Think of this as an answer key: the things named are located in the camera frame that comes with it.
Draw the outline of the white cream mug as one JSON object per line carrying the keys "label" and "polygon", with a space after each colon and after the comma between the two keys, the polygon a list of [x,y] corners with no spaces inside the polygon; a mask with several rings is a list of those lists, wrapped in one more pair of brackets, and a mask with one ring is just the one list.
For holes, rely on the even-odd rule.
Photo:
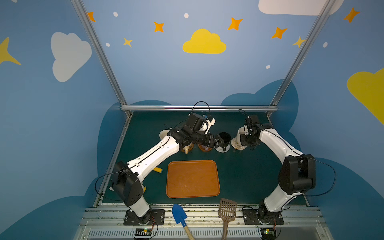
{"label": "white cream mug", "polygon": [[246,136],[247,134],[248,134],[248,129],[247,129],[246,126],[240,127],[240,128],[238,129],[236,139],[237,139],[237,142],[238,142],[239,144],[241,144],[242,146],[244,146],[244,145],[242,144],[242,137],[243,137],[243,136]]}

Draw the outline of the cream speckled mug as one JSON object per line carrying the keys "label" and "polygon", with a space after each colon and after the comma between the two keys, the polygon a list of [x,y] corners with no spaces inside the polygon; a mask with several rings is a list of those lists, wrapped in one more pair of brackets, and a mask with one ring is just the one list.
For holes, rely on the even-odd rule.
{"label": "cream speckled mug", "polygon": [[181,149],[181,151],[185,154],[188,154],[190,151],[192,151],[194,148],[194,143],[191,143]]}

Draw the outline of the multicolour woven round coaster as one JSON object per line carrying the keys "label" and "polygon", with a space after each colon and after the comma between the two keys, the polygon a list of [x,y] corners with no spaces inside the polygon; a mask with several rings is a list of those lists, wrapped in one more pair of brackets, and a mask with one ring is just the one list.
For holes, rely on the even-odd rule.
{"label": "multicolour woven round coaster", "polygon": [[237,139],[236,139],[236,138],[233,138],[233,139],[231,140],[231,145],[232,145],[232,147],[233,147],[234,149],[239,150],[239,151],[242,151],[242,150],[244,150],[244,149],[246,148],[245,146],[242,146],[241,144],[239,144],[239,143],[237,142]]}

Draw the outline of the black mug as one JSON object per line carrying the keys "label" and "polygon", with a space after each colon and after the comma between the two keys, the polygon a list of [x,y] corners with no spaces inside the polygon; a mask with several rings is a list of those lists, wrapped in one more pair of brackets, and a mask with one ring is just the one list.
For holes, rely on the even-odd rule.
{"label": "black mug", "polygon": [[228,144],[230,144],[232,138],[231,138],[231,135],[227,132],[221,132],[219,133],[219,145],[218,147],[223,147],[223,146],[226,146]]}

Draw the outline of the light blue mug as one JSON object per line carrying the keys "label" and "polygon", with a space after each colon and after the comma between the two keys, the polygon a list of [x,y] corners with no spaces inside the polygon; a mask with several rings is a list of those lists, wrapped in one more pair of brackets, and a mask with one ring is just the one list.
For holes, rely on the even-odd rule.
{"label": "light blue mug", "polygon": [[160,133],[159,133],[159,138],[161,140],[163,140],[169,133],[169,130],[162,130]]}

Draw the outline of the grey woven round coaster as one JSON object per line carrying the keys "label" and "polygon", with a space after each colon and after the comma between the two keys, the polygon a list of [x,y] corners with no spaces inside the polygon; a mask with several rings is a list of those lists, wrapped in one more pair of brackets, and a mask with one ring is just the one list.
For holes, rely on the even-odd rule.
{"label": "grey woven round coaster", "polygon": [[217,147],[216,151],[219,152],[219,153],[226,153],[226,152],[228,152],[230,150],[230,147],[231,147],[230,144],[228,144],[226,146],[223,146],[223,147]]}

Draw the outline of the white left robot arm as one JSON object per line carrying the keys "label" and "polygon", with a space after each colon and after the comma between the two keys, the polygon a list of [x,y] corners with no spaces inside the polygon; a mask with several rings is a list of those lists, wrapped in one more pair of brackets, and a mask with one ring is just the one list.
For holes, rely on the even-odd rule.
{"label": "white left robot arm", "polygon": [[144,198],[144,179],[165,159],[191,143],[217,148],[224,141],[218,134],[210,132],[215,122],[212,115],[190,113],[182,126],[170,129],[150,150],[127,163],[118,162],[114,165],[112,189],[143,223],[149,221],[152,215],[152,208]]}

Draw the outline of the brown slotted spatula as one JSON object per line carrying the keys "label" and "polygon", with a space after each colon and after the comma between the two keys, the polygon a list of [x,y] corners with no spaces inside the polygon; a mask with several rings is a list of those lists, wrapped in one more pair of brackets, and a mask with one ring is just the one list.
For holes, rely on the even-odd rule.
{"label": "brown slotted spatula", "polygon": [[221,198],[219,205],[219,217],[223,220],[222,240],[227,239],[228,226],[236,219],[237,202]]}

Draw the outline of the blue toy shovel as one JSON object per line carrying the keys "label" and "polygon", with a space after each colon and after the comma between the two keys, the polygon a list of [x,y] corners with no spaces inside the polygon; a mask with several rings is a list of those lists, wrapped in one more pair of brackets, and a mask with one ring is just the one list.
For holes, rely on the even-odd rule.
{"label": "blue toy shovel", "polygon": [[174,217],[176,224],[181,224],[183,226],[188,238],[190,240],[195,240],[195,238],[193,237],[191,231],[189,230],[189,228],[185,222],[187,215],[186,215],[184,209],[182,208],[182,206],[178,205],[178,204],[174,204],[172,207],[172,214],[173,214],[173,217]]}

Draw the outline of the right green circuit board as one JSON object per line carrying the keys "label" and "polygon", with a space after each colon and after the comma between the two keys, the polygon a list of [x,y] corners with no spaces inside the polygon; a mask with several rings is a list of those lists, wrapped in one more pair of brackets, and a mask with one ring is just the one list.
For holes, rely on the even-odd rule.
{"label": "right green circuit board", "polygon": [[275,229],[261,228],[261,240],[275,240],[277,233]]}

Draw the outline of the green circuit board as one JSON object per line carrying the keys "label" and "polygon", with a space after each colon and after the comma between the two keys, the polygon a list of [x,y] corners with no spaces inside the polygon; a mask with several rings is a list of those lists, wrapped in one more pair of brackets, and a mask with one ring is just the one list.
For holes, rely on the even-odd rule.
{"label": "green circuit board", "polygon": [[152,231],[148,231],[148,229],[135,229],[134,231],[134,240],[149,240],[153,236]]}
{"label": "green circuit board", "polygon": [[261,228],[261,240],[275,240],[277,233],[275,229]]}

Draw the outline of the aluminium back frame rail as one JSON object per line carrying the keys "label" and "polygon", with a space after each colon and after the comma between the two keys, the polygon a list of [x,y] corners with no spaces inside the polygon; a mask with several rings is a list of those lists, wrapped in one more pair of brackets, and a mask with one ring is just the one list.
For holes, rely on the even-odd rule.
{"label": "aluminium back frame rail", "polygon": [[144,111],[144,112],[187,112],[187,111],[211,111],[211,112],[237,112],[238,110],[246,112],[276,112],[277,106],[210,106],[196,105],[193,106],[160,106],[160,105],[122,105],[123,111]]}

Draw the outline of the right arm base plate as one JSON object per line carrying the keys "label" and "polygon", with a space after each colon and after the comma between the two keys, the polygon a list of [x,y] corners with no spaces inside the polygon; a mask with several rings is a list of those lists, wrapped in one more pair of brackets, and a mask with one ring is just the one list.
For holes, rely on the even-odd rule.
{"label": "right arm base plate", "polygon": [[242,209],[245,225],[283,225],[282,212],[268,212],[264,209]]}

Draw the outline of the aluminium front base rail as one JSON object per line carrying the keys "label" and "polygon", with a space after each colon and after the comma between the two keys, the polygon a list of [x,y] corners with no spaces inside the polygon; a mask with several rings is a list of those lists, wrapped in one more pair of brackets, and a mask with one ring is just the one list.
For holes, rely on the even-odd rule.
{"label": "aluminium front base rail", "polygon": [[[217,204],[184,204],[185,220],[196,240],[220,240],[224,222],[219,217]],[[242,209],[256,206],[238,205],[236,219],[229,223],[229,240],[261,240],[261,228],[275,229],[278,240],[331,240],[329,230],[321,211],[315,207],[291,206],[283,211],[283,225],[245,225]],[[122,205],[85,210],[75,234],[76,240],[133,240],[135,229],[148,229],[153,236],[150,240],[186,240],[188,236],[181,224],[176,224],[171,204],[155,204],[153,210],[165,210],[162,226],[124,226],[127,210]]]}

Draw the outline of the aluminium right frame post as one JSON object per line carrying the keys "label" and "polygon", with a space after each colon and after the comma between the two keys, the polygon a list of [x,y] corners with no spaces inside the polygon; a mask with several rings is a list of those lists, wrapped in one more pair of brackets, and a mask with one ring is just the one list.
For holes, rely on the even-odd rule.
{"label": "aluminium right frame post", "polygon": [[275,96],[273,97],[273,99],[270,103],[268,111],[266,112],[268,119],[271,117],[273,112],[276,112],[278,110],[279,102],[281,101],[282,97],[284,96],[285,92],[287,91],[289,85],[291,84],[294,76],[298,72],[300,66],[304,62],[304,59],[306,58],[307,54],[309,53],[312,45],[314,44],[315,40],[317,39],[322,28],[326,24],[329,16],[331,15],[331,10],[332,10],[332,8],[336,2],[337,2],[336,0],[325,1],[323,8],[321,9],[318,17],[316,18],[312,28],[310,29],[310,31],[307,35],[307,39],[304,42],[304,45],[300,48],[300,50],[299,50],[293,64],[291,65],[287,75],[283,79],[281,85],[279,86]]}

